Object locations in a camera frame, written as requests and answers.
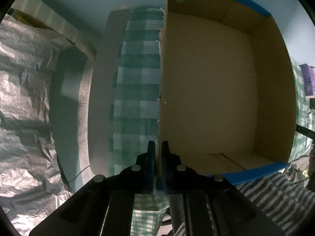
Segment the blue-edged cardboard box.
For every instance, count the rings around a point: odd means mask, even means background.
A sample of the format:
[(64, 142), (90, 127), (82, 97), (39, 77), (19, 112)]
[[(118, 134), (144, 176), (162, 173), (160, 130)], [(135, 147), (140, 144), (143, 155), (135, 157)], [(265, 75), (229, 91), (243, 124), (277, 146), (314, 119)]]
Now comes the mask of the blue-edged cardboard box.
[(285, 168), (295, 78), (272, 14), (252, 0), (167, 0), (164, 15), (158, 140), (234, 184)]

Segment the green checkered tablecloth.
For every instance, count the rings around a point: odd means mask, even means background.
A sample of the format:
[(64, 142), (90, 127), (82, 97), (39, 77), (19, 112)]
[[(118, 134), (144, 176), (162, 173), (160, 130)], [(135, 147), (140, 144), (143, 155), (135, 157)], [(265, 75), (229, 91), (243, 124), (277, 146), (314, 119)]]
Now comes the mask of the green checkered tablecloth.
[(108, 172), (117, 175), (147, 151), (158, 134), (158, 99), (161, 64), (159, 33), (163, 12), (159, 7), (131, 9), (118, 51), (114, 75), (114, 104), (110, 107), (113, 135), (109, 138)]

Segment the grey crinkled woven sack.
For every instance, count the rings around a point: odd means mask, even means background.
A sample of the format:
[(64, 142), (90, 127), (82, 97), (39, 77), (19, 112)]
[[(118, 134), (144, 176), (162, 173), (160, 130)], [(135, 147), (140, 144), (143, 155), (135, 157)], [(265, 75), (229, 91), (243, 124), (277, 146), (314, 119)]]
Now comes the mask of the grey crinkled woven sack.
[(49, 121), (59, 33), (5, 16), (1, 22), (1, 206), (21, 235), (70, 197)]

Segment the grey striped towel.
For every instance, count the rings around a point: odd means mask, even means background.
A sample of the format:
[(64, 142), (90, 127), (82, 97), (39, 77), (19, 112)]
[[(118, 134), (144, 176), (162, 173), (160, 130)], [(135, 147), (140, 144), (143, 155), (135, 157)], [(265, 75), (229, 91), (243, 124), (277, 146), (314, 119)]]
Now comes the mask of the grey striped towel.
[(173, 235), (314, 235), (314, 191), (279, 172), (240, 183), (188, 168), (166, 188)]

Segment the purple product box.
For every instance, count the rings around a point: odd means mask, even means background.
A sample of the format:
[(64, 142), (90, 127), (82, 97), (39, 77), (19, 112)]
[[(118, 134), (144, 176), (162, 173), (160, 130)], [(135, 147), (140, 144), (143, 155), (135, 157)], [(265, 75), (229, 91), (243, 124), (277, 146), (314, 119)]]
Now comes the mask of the purple product box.
[(304, 80), (305, 96), (314, 99), (315, 96), (315, 68), (307, 64), (300, 65)]

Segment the striped beige cushion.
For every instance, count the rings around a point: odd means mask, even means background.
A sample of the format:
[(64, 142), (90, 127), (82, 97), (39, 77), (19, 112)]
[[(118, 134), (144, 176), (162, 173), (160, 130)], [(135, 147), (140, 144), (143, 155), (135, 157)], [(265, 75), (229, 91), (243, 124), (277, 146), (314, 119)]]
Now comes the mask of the striped beige cushion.
[(74, 25), (41, 0), (15, 0), (11, 9), (18, 10), (65, 36), (90, 60), (97, 55), (94, 44)]

